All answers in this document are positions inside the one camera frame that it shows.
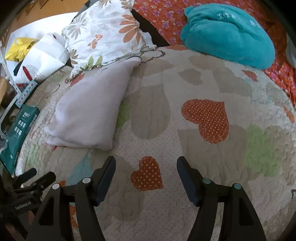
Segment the light grey sweatshirt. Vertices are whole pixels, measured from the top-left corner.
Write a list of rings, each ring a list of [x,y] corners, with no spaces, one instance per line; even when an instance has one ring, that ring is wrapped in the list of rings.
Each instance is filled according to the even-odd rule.
[[[141,61],[132,57],[93,69],[70,87],[44,128],[47,144],[111,150],[120,103]]]

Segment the teal cardboard box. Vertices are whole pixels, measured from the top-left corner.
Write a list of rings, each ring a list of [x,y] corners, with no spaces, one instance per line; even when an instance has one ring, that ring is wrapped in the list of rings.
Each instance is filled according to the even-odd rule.
[[[8,131],[4,149],[1,151],[1,161],[11,175],[15,172],[23,142],[39,114],[37,107],[23,105]]]

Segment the light blue patterned strip box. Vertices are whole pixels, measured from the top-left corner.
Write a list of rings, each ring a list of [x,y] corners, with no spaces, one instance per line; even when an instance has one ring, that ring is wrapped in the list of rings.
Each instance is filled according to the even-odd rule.
[[[25,87],[23,92],[20,94],[20,97],[16,101],[16,106],[21,108],[22,105],[25,103],[27,98],[30,96],[31,92],[36,88],[37,82],[35,80],[30,81],[30,83]]]

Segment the heart pattern quilt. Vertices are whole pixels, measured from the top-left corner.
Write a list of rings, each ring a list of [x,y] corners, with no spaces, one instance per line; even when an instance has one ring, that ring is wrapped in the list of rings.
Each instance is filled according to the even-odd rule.
[[[68,81],[64,67],[45,80],[29,100],[40,115],[26,137],[16,174],[49,171],[72,185],[116,159],[105,200],[96,209],[107,240],[186,240],[197,208],[185,192],[176,162],[217,184],[240,183],[267,240],[278,240],[295,213],[295,108],[262,71],[181,46],[144,53],[119,108],[113,148],[48,145],[44,131],[66,93],[99,69]]]

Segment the white plastic bag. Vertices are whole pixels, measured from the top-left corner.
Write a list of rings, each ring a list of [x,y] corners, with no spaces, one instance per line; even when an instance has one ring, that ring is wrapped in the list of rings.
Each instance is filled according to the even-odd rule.
[[[25,56],[17,75],[14,75],[17,62],[6,62],[15,83],[29,83],[31,80],[44,81],[66,64],[70,53],[65,48],[65,41],[61,33],[76,14],[76,12],[72,12],[49,16],[27,24],[10,34],[6,50],[10,49],[17,38],[27,37],[38,40]]]

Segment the yellow plastic bag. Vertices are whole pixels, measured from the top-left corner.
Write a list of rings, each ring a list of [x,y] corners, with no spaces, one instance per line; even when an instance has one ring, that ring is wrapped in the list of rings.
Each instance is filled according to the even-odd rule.
[[[5,55],[8,61],[23,61],[30,49],[38,42],[38,39],[21,37],[16,38]]]

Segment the white floral pillow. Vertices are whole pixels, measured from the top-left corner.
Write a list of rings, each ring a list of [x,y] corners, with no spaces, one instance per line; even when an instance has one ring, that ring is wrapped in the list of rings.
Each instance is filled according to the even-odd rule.
[[[62,30],[73,67],[70,78],[121,58],[156,49],[132,15],[133,1],[96,1]]]

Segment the teal bundled cloth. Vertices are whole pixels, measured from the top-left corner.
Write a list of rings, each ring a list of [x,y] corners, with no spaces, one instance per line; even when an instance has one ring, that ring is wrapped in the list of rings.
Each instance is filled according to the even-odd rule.
[[[246,11],[227,4],[203,4],[184,10],[180,39],[186,47],[256,69],[267,69],[275,48],[264,28]]]

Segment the orange floral blanket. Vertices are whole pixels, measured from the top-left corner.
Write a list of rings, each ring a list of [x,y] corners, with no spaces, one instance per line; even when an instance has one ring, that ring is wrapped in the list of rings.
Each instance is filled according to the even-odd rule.
[[[159,46],[182,44],[260,69],[295,102],[287,32],[260,1],[135,1],[132,13]]]

